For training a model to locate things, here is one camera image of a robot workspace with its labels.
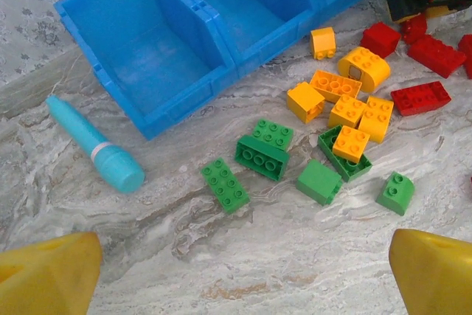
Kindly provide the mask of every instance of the yellow curved brick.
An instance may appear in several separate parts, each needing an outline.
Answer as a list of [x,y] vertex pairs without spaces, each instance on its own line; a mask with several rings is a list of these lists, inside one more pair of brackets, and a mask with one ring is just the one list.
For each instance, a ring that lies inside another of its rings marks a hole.
[[472,314],[472,243],[395,231],[389,262],[409,315]]
[[313,58],[332,58],[336,53],[336,38],[332,27],[311,31],[310,46]]
[[343,126],[333,145],[334,155],[359,163],[369,142],[369,134]]
[[370,134],[370,141],[382,143],[389,128],[393,102],[369,96],[358,130]]
[[322,113],[324,106],[323,95],[306,81],[287,91],[287,107],[304,123]]
[[86,314],[101,261],[102,249],[93,232],[1,253],[0,314]]
[[343,94],[356,98],[362,83],[348,77],[317,70],[311,78],[310,85],[318,90],[326,101],[337,103]]
[[361,90],[372,93],[390,76],[389,64],[367,48],[357,47],[338,62],[339,74],[360,80]]
[[333,106],[327,126],[332,128],[336,125],[346,125],[347,127],[355,128],[365,108],[365,103],[344,94]]

